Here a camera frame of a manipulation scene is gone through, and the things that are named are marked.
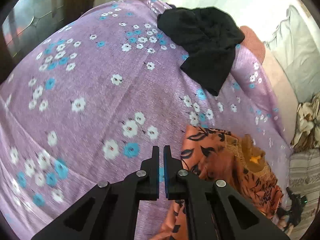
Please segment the orange black floral garment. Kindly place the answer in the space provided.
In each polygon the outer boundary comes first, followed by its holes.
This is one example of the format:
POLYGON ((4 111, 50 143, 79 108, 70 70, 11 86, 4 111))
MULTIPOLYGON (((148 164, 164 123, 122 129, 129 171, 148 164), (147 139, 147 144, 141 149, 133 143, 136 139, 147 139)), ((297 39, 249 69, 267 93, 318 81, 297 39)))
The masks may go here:
MULTIPOLYGON (((283 193, 265 152, 250 135, 237 137, 221 129, 189 126, 178 160, 202 180, 224 180, 272 222, 283 193)), ((184 200, 171 200, 156 239, 189 239, 184 200)))

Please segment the striped beige pillow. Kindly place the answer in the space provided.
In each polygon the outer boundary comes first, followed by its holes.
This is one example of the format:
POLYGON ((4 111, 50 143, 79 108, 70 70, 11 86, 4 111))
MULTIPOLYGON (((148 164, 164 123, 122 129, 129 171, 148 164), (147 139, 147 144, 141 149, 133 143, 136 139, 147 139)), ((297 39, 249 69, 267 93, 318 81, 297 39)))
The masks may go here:
POLYGON ((307 203, 301 222, 291 232, 291 239, 300 239, 319 211, 319 149, 294 153, 290 157, 289 188, 295 194, 306 196, 307 203))

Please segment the brown cream crumpled blanket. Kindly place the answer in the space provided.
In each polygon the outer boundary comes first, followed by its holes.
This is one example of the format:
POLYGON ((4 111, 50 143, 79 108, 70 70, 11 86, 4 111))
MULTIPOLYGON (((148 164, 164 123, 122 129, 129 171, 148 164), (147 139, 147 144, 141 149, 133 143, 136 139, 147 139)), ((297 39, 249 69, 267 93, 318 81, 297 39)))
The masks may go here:
POLYGON ((319 148, 319 93, 311 102, 300 103, 297 109, 295 136, 291 141, 294 152, 319 148))

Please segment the purple floral bedsheet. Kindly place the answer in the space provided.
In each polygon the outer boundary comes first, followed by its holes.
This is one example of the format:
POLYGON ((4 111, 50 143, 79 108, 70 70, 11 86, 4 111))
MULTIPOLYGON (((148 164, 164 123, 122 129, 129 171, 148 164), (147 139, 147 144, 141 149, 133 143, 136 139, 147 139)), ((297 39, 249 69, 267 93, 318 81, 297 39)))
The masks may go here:
POLYGON ((100 5, 30 52, 1 84, 1 213, 31 239, 98 181, 139 168, 152 147, 179 157, 188 125, 251 135, 280 187, 289 140, 261 60, 244 43, 218 96, 180 67, 157 28, 159 0, 100 5))

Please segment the salmon pink mattress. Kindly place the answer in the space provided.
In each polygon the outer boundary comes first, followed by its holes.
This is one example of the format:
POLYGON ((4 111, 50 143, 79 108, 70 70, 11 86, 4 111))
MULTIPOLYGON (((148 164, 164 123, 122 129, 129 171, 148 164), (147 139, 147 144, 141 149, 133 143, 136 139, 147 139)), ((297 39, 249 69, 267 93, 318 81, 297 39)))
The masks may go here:
POLYGON ((245 35, 245 39, 241 44, 249 49, 253 55, 256 56, 258 62, 262 64, 272 90, 275 93, 281 122, 283 124, 281 130, 284 132, 286 143, 289 144, 295 135, 296 112, 298 107, 297 97, 287 76, 271 51, 259 40, 251 28, 241 26, 240 29, 245 35))

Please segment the pale green floral pillow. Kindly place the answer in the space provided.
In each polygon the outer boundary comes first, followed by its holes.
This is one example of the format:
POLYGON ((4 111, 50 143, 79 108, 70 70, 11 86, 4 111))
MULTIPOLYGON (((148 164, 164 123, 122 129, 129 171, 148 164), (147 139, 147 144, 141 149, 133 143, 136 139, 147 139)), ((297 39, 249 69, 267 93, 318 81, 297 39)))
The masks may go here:
POLYGON ((319 92, 319 50, 298 10, 289 6, 286 18, 265 42, 286 74, 299 102, 319 92))

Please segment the black crumpled garment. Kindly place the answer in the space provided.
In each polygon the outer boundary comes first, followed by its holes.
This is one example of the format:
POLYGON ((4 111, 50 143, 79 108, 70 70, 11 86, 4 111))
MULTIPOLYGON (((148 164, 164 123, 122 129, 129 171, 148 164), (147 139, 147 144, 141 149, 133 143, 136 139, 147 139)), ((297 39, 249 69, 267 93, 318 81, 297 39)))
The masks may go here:
POLYGON ((232 17, 216 7, 173 8, 157 17, 157 27, 188 53, 180 69, 217 96, 231 71, 236 45, 245 39, 232 17))

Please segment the silver mirrored wardrobe door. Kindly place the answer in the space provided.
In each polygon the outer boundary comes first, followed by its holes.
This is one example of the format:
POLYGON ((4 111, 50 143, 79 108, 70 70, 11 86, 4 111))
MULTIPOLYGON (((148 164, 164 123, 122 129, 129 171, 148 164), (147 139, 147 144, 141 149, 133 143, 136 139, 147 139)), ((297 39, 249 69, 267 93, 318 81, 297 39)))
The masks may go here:
POLYGON ((63 0, 18 0, 2 24, 7 49, 21 61, 41 42, 63 27, 63 0))

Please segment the brown wooden wardrobe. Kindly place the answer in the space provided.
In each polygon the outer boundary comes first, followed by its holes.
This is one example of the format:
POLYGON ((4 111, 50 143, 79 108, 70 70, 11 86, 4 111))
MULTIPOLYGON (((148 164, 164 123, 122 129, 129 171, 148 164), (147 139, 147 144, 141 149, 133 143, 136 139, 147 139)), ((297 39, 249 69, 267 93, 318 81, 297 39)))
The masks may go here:
MULTIPOLYGON (((17 2, 18 0, 1 0, 1 81, 4 81, 20 62, 15 62, 11 57, 2 32, 2 24, 17 2)), ((91 9, 93 3, 94 0, 63 0, 63 27, 91 9)))

